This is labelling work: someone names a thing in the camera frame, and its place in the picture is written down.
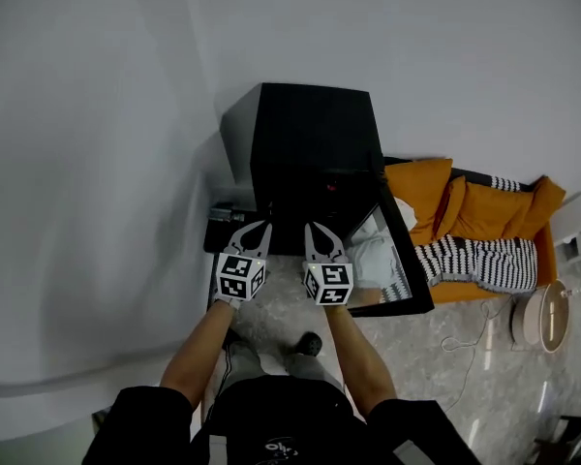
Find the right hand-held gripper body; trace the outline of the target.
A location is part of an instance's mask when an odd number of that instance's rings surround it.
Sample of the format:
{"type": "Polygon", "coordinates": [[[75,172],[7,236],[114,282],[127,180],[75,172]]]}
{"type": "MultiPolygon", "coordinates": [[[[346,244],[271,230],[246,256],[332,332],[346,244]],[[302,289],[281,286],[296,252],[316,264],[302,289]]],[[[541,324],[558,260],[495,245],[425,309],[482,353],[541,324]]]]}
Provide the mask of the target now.
{"type": "Polygon", "coordinates": [[[345,305],[353,289],[351,263],[305,263],[303,284],[317,305],[345,305]]]}

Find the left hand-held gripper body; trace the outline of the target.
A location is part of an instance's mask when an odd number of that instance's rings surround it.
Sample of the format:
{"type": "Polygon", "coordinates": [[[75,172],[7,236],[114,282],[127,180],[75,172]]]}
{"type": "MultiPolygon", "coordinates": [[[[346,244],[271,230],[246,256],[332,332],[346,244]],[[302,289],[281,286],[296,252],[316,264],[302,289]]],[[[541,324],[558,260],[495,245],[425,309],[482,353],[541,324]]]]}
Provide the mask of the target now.
{"type": "Polygon", "coordinates": [[[215,273],[215,299],[227,303],[235,310],[251,301],[265,283],[266,258],[263,260],[245,254],[221,253],[215,273]]]}

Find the black waste bin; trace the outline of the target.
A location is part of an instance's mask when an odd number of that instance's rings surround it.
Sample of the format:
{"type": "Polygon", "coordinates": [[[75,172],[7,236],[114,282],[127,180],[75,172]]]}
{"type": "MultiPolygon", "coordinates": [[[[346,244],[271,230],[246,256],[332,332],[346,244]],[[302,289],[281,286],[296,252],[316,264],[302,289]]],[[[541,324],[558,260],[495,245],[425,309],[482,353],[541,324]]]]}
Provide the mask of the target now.
{"type": "Polygon", "coordinates": [[[203,250],[205,252],[222,252],[228,245],[231,236],[237,230],[258,220],[259,215],[256,211],[238,208],[234,204],[233,207],[236,209],[241,209],[245,212],[245,219],[243,222],[215,222],[210,221],[207,217],[207,227],[203,243],[203,250]]]}

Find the person's left forearm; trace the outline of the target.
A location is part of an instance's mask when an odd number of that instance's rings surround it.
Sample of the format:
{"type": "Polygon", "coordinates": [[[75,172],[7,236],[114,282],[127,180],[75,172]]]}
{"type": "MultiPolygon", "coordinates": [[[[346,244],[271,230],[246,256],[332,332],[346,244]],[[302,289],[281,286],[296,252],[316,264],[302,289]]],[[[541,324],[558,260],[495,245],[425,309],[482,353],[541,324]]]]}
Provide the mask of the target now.
{"type": "Polygon", "coordinates": [[[184,395],[195,409],[201,402],[236,310],[218,300],[170,360],[160,382],[184,395]]]}

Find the person's right forearm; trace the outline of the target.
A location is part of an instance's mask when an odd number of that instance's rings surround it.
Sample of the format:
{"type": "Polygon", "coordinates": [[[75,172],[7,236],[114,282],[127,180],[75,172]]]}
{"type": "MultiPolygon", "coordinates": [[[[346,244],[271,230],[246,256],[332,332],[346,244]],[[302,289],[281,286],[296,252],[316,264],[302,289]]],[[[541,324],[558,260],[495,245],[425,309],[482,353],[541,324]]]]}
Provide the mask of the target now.
{"type": "Polygon", "coordinates": [[[325,306],[324,312],[345,384],[367,419],[383,401],[397,398],[390,372],[345,305],[325,306]]]}

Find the white cloth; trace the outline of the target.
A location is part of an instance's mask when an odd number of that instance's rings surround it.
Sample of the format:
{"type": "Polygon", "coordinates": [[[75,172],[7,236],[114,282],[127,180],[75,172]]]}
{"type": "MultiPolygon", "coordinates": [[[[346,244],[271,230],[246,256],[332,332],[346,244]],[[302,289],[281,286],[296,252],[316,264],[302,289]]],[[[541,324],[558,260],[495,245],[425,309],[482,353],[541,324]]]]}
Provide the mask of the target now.
{"type": "Polygon", "coordinates": [[[346,248],[353,265],[354,284],[362,289],[391,287],[409,296],[409,286],[382,210],[378,207],[351,237],[346,248]]]}

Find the person's black right shoe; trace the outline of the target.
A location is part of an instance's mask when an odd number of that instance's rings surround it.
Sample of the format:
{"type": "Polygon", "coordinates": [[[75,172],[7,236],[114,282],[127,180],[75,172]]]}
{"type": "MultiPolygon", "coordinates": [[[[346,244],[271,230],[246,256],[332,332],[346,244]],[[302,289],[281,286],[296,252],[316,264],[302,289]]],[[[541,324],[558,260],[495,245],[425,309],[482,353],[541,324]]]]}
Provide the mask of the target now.
{"type": "Polygon", "coordinates": [[[318,334],[312,331],[305,332],[295,345],[298,354],[317,357],[321,352],[322,340],[318,334]]]}

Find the black glass fridge door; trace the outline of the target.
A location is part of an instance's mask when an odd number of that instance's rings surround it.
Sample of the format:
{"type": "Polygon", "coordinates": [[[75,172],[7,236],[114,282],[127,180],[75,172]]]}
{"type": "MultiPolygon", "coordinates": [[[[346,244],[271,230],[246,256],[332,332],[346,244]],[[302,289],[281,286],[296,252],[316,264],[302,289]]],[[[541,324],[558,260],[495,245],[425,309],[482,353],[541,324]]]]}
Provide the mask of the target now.
{"type": "Polygon", "coordinates": [[[368,167],[372,177],[372,194],[390,231],[410,289],[410,297],[386,301],[350,309],[354,318],[387,318],[426,314],[435,308],[421,263],[414,251],[413,243],[398,205],[392,196],[384,174],[383,155],[368,155],[368,167]]]}

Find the person's grey trousers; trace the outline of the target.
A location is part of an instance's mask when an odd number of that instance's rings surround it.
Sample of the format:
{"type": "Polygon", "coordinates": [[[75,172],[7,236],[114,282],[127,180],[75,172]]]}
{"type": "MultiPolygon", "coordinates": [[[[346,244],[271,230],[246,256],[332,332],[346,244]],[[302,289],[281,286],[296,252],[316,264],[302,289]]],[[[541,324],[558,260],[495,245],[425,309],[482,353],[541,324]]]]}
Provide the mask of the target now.
{"type": "MultiPolygon", "coordinates": [[[[268,376],[261,366],[260,356],[247,341],[233,341],[228,345],[230,372],[220,384],[220,392],[242,381],[268,376]]],[[[293,353],[285,358],[286,375],[283,379],[301,379],[327,382],[343,390],[342,385],[321,365],[315,356],[293,353]]]]}

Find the orange sofa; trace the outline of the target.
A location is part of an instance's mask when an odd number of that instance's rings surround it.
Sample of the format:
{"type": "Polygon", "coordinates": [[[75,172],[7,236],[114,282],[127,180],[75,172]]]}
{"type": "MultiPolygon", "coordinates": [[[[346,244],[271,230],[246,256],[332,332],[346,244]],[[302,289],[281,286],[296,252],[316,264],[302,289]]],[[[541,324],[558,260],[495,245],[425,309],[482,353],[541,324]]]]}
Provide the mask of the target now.
{"type": "MultiPolygon", "coordinates": [[[[491,188],[493,175],[458,170],[449,159],[389,159],[384,174],[392,196],[413,210],[416,222],[410,237],[414,250],[447,234],[473,240],[518,237],[532,241],[537,250],[535,289],[556,281],[550,219],[562,206],[566,192],[548,176],[531,185],[519,182],[521,192],[513,193],[491,188]]],[[[428,287],[436,304],[519,295],[491,293],[461,282],[428,287]]]]}

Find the black cabinet fridge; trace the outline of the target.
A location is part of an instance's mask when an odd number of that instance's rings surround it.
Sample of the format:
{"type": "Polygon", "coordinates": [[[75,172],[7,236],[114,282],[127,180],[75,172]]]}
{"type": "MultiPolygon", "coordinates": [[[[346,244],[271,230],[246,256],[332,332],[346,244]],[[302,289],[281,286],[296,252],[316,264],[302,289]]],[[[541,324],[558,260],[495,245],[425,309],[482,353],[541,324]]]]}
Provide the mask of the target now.
{"type": "Polygon", "coordinates": [[[308,222],[347,240],[377,207],[368,155],[382,148],[366,91],[263,82],[223,114],[221,135],[235,183],[273,226],[272,255],[303,255],[308,222]]]}

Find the black white striped blanket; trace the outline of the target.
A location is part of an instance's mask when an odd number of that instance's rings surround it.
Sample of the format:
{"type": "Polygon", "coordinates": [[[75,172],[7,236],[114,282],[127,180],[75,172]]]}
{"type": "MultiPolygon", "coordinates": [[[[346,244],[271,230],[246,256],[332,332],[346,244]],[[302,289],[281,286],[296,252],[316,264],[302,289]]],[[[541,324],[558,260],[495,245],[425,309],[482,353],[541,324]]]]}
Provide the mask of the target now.
{"type": "Polygon", "coordinates": [[[522,294],[537,285],[537,250],[527,239],[473,240],[447,234],[416,246],[415,252],[431,287],[461,282],[491,293],[522,294]]]}

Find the person's black shirt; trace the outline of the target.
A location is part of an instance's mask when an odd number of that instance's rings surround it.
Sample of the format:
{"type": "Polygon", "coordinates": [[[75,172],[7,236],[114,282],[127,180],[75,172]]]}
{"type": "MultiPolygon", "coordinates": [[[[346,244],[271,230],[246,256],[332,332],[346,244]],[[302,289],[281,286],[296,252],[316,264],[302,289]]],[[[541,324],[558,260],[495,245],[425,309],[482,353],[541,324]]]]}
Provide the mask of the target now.
{"type": "Polygon", "coordinates": [[[82,465],[480,465],[437,402],[389,399],[361,420],[324,381],[235,383],[197,434],[192,414],[174,389],[123,389],[82,465]]]}

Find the white box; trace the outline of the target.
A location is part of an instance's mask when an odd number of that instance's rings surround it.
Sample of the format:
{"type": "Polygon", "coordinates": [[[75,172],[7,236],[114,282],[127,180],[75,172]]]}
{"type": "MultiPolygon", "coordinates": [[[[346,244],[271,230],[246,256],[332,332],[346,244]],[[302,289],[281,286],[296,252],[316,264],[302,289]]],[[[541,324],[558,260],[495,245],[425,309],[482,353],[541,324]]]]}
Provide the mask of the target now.
{"type": "Polygon", "coordinates": [[[570,263],[581,261],[581,193],[565,202],[550,221],[553,242],[564,248],[570,263]]]}

